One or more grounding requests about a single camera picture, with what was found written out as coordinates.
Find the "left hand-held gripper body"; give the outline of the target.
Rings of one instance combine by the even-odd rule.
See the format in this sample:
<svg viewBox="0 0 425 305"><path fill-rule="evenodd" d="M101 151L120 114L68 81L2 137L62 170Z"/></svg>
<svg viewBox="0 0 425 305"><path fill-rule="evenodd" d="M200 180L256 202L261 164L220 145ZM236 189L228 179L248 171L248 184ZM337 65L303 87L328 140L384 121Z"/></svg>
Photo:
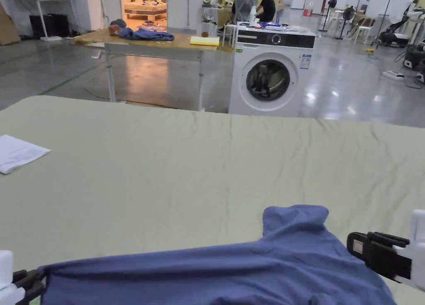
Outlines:
<svg viewBox="0 0 425 305"><path fill-rule="evenodd" d="M13 280L13 253L8 250L0 251L0 304L16 305L25 296L24 288L18 288Z"/></svg>

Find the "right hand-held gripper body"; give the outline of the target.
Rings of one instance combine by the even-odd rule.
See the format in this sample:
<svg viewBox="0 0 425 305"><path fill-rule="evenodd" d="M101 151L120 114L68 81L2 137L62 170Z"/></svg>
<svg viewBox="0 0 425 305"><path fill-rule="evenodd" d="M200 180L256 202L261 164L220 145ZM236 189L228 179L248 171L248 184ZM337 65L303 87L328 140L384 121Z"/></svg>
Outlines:
<svg viewBox="0 0 425 305"><path fill-rule="evenodd" d="M425 211L414 210L410 222L410 243L405 247L393 245L393 250L398 258L396 265L400 264L401 257L410 259L410 270L408 278L406 274L395 275L394 281L406 284L412 288L425 288Z"/></svg>

